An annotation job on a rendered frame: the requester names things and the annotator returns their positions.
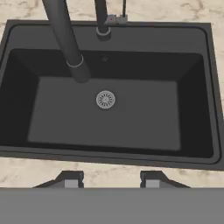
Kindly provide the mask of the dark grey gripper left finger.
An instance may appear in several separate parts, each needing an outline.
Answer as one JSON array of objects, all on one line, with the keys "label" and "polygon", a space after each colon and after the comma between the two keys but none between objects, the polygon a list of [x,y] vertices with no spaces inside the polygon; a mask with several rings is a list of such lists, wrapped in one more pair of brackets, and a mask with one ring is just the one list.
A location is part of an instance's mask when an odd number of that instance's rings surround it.
[{"label": "dark grey gripper left finger", "polygon": [[36,185],[36,188],[83,188],[84,171],[62,171],[55,179]]}]

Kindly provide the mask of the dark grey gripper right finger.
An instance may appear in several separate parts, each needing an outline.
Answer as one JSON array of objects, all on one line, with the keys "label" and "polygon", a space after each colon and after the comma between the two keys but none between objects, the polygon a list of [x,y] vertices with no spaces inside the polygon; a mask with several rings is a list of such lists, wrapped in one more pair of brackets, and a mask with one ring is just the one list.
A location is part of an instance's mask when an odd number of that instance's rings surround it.
[{"label": "dark grey gripper right finger", "polygon": [[141,188],[188,188],[188,185],[169,179],[162,171],[140,171],[140,179]]}]

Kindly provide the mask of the black kitchen sink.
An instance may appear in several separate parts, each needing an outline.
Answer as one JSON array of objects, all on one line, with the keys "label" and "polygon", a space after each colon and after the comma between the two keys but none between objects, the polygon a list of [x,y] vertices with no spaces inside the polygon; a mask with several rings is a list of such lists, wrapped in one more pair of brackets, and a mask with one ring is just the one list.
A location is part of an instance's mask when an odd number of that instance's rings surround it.
[{"label": "black kitchen sink", "polygon": [[[224,171],[221,92],[208,23],[130,22],[74,33],[78,83],[45,20],[10,20],[0,44],[0,157]],[[99,108],[108,90],[115,105]]]}]

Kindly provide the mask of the silver sink drain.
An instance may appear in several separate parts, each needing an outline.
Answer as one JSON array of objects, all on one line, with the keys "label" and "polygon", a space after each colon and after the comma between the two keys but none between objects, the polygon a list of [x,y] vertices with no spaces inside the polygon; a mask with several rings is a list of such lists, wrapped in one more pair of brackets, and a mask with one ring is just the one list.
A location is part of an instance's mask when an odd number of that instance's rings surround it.
[{"label": "silver sink drain", "polygon": [[95,98],[96,104],[100,109],[110,109],[116,103],[115,95],[108,91],[102,90]]}]

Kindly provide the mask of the black sink tap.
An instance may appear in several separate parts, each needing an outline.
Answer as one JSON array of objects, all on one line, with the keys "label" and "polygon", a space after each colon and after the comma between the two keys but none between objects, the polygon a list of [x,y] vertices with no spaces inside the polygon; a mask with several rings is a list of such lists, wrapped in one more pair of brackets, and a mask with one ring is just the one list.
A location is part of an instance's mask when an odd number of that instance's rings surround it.
[{"label": "black sink tap", "polygon": [[[42,0],[42,3],[70,74],[78,83],[87,82],[91,78],[91,73],[78,47],[67,8],[67,0]],[[126,3],[127,0],[122,0],[122,15],[118,17],[108,14],[106,0],[94,0],[96,35],[100,41],[111,39],[110,25],[122,25],[128,22]]]}]

